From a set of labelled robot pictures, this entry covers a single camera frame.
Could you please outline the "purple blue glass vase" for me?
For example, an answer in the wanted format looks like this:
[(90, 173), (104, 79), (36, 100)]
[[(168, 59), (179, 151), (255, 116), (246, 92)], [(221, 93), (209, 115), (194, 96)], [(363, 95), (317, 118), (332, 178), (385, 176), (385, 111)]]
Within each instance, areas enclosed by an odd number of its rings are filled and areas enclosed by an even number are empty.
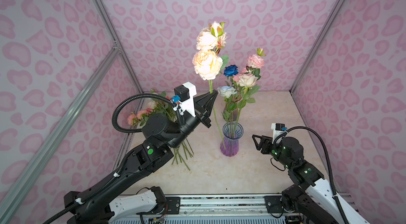
[(243, 127), (236, 121), (227, 122), (223, 126), (223, 140), (220, 144), (220, 150), (223, 155), (233, 157), (238, 154), (240, 139), (244, 134)]

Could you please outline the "dark blue artificial rose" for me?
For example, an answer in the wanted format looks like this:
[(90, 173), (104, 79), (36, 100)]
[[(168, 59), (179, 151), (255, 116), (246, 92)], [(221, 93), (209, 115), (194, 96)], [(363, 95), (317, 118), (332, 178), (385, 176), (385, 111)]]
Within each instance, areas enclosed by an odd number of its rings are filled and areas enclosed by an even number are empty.
[(237, 91), (235, 89), (233, 77), (239, 73), (237, 65), (229, 65), (224, 70), (224, 76), (227, 78), (228, 86), (232, 88), (230, 97), (226, 97), (226, 103), (237, 103)]

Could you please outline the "peach rose stem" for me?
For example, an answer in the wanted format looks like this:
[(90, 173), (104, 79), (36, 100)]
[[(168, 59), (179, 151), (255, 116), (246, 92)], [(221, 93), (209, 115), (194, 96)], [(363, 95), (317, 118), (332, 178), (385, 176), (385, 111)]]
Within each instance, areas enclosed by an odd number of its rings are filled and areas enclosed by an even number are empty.
[(214, 92), (213, 80), (228, 62), (219, 53), (226, 46), (227, 33), (224, 22), (213, 22), (203, 28), (196, 38), (197, 53), (193, 56), (194, 71), (204, 81), (208, 81), (209, 92)]

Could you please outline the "pink rosebud spray stem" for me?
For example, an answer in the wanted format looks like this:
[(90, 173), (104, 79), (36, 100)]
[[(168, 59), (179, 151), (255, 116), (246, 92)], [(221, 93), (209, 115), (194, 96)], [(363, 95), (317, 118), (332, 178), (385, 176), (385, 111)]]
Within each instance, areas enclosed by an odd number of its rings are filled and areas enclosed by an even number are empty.
[(227, 99), (226, 111), (229, 116), (227, 122), (237, 123), (240, 119), (242, 109), (247, 104), (255, 103), (253, 95), (257, 93), (260, 86), (257, 81), (261, 78), (260, 69), (246, 67), (240, 73), (229, 76), (229, 86), (232, 94)]

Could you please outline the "pink carnation double stem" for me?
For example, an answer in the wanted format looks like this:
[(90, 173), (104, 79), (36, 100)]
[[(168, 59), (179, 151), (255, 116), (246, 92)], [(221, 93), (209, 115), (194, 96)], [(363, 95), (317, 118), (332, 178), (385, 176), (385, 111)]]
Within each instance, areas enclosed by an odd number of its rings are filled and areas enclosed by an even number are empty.
[(255, 103), (253, 95), (260, 89), (258, 81), (261, 79), (261, 69), (265, 64), (263, 58), (264, 56), (264, 49), (258, 48), (256, 50), (256, 54), (248, 56), (245, 68), (243, 68), (239, 74), (233, 77), (234, 85), (239, 94), (239, 120), (242, 109), (248, 103)]

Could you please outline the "red glass vase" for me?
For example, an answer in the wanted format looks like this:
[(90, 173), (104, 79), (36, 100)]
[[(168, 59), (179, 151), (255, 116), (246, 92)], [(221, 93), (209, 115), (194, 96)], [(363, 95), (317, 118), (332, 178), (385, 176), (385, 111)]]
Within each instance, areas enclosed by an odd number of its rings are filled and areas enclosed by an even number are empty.
[(238, 103), (226, 103), (222, 112), (223, 118), (226, 122), (237, 122), (239, 120), (239, 104)]

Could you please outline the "pink green carnation stem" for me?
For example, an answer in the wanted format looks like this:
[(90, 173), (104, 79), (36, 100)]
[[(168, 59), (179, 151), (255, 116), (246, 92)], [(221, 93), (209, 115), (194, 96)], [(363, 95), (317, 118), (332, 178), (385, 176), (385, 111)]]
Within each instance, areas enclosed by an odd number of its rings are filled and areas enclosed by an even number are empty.
[(152, 113), (153, 113), (153, 109), (150, 109), (150, 108), (147, 108), (145, 110), (140, 110), (136, 114), (131, 113), (127, 118), (128, 124), (130, 126), (143, 127), (147, 123), (147, 121)]

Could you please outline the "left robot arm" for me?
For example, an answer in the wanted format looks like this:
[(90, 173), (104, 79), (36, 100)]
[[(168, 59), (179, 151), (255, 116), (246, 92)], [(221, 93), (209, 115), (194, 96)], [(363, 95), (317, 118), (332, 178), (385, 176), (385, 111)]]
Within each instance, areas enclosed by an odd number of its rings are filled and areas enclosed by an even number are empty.
[[(122, 133), (142, 133), (145, 140), (142, 144), (125, 154), (117, 169), (94, 186), (83, 192), (71, 191), (64, 196), (65, 209), (62, 213), (72, 213), (70, 224), (106, 224), (117, 214), (111, 203), (122, 192), (139, 180), (156, 172), (169, 162), (178, 148), (199, 124), (211, 126), (210, 115), (217, 91), (208, 92), (197, 97), (190, 97), (195, 114), (180, 112), (180, 106), (166, 97), (143, 93), (131, 96), (120, 103), (112, 116), (113, 127)], [(141, 129), (125, 129), (118, 125), (117, 118), (121, 110), (137, 99), (151, 98), (163, 101), (175, 108), (177, 120), (172, 121), (162, 113), (149, 117)]]

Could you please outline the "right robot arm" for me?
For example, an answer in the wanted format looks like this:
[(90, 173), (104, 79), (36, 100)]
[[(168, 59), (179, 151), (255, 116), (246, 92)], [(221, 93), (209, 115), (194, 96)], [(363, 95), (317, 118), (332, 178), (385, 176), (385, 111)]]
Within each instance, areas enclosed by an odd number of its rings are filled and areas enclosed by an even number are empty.
[(304, 158), (303, 146), (294, 137), (275, 143), (272, 137), (253, 135), (255, 147), (271, 155), (288, 171), (292, 186), (282, 191), (284, 211), (298, 211), (314, 224), (367, 224), (337, 191), (321, 171)]

